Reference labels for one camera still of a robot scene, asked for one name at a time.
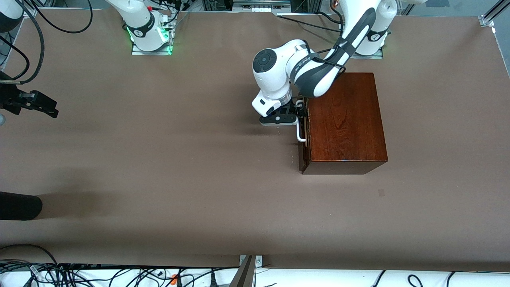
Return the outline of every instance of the white robot link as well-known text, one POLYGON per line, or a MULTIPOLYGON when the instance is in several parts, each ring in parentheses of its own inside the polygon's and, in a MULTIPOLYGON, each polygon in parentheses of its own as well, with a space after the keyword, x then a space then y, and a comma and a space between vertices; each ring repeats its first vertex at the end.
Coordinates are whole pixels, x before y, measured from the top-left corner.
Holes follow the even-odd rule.
MULTIPOLYGON (((426 0, 407 2, 421 4, 426 0)), ((345 25, 324 59, 304 40, 264 49, 255 56, 252 69, 260 92, 251 105, 261 115, 262 125, 297 125, 303 116, 300 112, 304 111, 296 109, 298 106, 291 101, 291 83, 305 98, 320 97, 345 70, 345 63, 355 52, 372 55, 384 44, 397 13, 395 0, 332 0, 333 11, 338 4, 344 12, 345 25)), ((304 141, 299 133, 298 140, 304 141)))
POLYGON ((170 40, 172 22, 168 16, 150 10, 142 0, 106 0, 124 19, 131 41, 142 51, 154 51, 170 40))

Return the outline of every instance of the brown wooden cabinet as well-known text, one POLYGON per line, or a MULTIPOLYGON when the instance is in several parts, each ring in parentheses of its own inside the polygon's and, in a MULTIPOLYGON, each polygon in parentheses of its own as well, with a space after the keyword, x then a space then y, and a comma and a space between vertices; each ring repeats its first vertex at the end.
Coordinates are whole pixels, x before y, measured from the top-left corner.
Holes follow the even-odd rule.
POLYGON ((305 105, 303 174, 365 174, 388 161, 374 74, 345 73, 305 105))

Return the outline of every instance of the gray floor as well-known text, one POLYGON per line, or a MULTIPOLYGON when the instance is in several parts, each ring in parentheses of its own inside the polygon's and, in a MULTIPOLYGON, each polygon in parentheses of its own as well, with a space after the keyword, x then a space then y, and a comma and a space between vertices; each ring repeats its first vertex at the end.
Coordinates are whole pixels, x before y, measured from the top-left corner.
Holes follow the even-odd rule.
MULTIPOLYGON (((480 16, 486 13, 497 0, 428 0, 426 5, 416 6, 411 15, 419 16, 480 16)), ((506 67, 510 70, 510 9, 495 21, 498 39, 506 67)))

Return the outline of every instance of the table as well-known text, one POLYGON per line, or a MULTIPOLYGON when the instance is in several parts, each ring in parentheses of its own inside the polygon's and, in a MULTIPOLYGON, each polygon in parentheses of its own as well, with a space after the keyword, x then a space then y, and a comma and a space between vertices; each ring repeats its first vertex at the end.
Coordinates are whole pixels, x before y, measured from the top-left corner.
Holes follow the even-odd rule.
MULTIPOLYGON (((68 29, 89 17, 46 14, 68 29)), ((510 80, 475 17, 397 17, 384 60, 347 64, 375 74, 385 129, 389 162, 364 176, 301 175, 295 129, 260 126, 250 106, 259 50, 295 38, 321 50, 334 32, 192 13, 174 54, 150 57, 130 55, 113 9, 78 35, 39 23, 44 64, 23 88, 60 114, 4 113, 0 188, 47 204, 39 220, 1 222, 2 245, 62 262, 226 266, 253 253, 282 268, 510 270, 510 80)), ((16 46, 35 63, 30 22, 16 46)), ((22 66, 13 56, 7 73, 22 66)))

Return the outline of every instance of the black cylinder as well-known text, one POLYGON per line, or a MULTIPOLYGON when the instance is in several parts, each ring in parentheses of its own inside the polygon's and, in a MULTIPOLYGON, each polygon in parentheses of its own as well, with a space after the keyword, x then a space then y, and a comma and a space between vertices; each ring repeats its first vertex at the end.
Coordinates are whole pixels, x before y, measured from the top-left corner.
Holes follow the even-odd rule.
POLYGON ((41 210, 36 196, 0 192, 0 220, 32 220, 41 210))

